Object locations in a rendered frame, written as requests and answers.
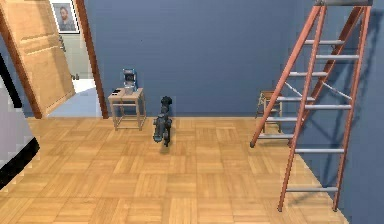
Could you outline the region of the small beige side table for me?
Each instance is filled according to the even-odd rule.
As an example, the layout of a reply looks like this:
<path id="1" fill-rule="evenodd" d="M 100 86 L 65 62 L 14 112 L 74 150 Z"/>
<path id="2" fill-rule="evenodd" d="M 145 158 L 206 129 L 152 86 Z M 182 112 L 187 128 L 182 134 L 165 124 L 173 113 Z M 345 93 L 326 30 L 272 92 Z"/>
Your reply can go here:
<path id="1" fill-rule="evenodd" d="M 144 89 L 139 88 L 132 94 L 127 94 L 124 88 L 118 88 L 117 93 L 111 93 L 108 101 L 112 113 L 114 129 L 138 129 L 142 130 L 147 118 L 146 100 Z M 134 107 L 135 115 L 127 115 L 125 107 Z M 123 121 L 136 121 L 136 126 L 123 126 Z"/>

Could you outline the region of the small wooden stool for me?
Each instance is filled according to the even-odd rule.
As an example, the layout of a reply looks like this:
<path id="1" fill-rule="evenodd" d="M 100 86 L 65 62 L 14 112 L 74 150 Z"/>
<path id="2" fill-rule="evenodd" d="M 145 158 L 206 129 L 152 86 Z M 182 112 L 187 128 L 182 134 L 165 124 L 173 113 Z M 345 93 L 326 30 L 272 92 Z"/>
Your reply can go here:
<path id="1" fill-rule="evenodd" d="M 264 114 L 264 110 L 267 108 L 273 93 L 273 90 L 263 90 L 260 92 L 255 114 L 256 118 L 261 117 Z M 271 109 L 271 114 L 277 114 L 279 117 L 281 117 L 283 114 L 283 104 L 276 101 L 273 108 Z"/>

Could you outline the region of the red ladder with grey rungs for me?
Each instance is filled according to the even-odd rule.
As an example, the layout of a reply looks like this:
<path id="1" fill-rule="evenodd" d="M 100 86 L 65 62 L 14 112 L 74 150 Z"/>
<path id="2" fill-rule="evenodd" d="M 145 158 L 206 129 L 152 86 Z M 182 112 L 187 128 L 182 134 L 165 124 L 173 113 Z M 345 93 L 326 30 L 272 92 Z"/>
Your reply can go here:
<path id="1" fill-rule="evenodd" d="M 310 154 L 338 154 L 340 156 L 336 185 L 321 187 L 321 192 L 334 194 L 332 209 L 338 209 L 340 192 L 348 154 L 349 139 L 356 104 L 359 79 L 373 0 L 316 0 L 294 45 L 280 79 L 270 96 L 260 122 L 256 125 L 250 146 L 260 139 L 286 139 L 290 153 L 280 193 L 278 210 L 283 209 L 285 196 L 292 189 L 288 186 L 294 157 L 305 150 L 297 147 L 297 141 L 312 110 L 346 110 L 348 112 L 343 141 L 339 148 L 310 149 Z M 337 39 L 321 38 L 327 9 L 330 6 L 350 6 L 347 21 Z M 321 90 L 328 87 L 329 76 L 338 61 L 354 63 L 348 102 L 342 105 L 324 105 L 317 102 Z M 298 102 L 295 117 L 272 117 L 277 102 Z"/>

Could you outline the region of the framed portrait picture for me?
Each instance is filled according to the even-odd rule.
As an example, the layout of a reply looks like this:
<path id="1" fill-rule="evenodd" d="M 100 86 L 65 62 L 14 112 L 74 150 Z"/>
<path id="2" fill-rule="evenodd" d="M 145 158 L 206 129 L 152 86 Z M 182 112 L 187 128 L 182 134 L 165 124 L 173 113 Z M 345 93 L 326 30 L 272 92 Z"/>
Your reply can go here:
<path id="1" fill-rule="evenodd" d="M 73 0 L 49 0 L 60 34 L 79 34 L 80 28 Z"/>

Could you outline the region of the light wooden room door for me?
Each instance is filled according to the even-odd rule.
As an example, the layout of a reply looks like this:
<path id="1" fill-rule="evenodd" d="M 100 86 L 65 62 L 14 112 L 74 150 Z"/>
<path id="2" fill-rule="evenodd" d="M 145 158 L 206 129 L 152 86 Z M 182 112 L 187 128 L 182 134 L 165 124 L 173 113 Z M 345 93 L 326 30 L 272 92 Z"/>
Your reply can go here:
<path id="1" fill-rule="evenodd" d="M 75 94 L 49 0 L 0 0 L 0 33 L 34 117 Z"/>

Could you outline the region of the grey black-edged furniture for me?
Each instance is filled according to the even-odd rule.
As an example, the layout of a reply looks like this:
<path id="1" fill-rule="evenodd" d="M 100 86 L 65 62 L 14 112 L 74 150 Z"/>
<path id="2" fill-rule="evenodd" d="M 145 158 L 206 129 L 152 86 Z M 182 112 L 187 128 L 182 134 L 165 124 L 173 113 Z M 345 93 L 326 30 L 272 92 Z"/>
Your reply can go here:
<path id="1" fill-rule="evenodd" d="M 39 149 L 0 54 L 0 190 L 27 166 Z"/>

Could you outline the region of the brown door frame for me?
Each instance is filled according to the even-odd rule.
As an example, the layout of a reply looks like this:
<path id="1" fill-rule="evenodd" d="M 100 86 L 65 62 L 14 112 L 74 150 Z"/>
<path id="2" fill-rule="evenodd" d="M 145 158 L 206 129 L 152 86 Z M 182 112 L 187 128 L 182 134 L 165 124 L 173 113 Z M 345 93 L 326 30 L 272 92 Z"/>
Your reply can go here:
<path id="1" fill-rule="evenodd" d="M 70 70 L 72 65 L 83 62 L 92 74 L 95 88 L 97 91 L 99 109 L 101 116 L 106 119 L 108 117 L 108 109 L 105 102 L 101 76 L 98 69 L 98 63 L 92 34 L 87 17 L 85 0 L 73 0 L 77 21 L 80 28 L 79 34 L 60 34 L 63 37 L 66 52 L 64 52 L 66 61 Z"/>

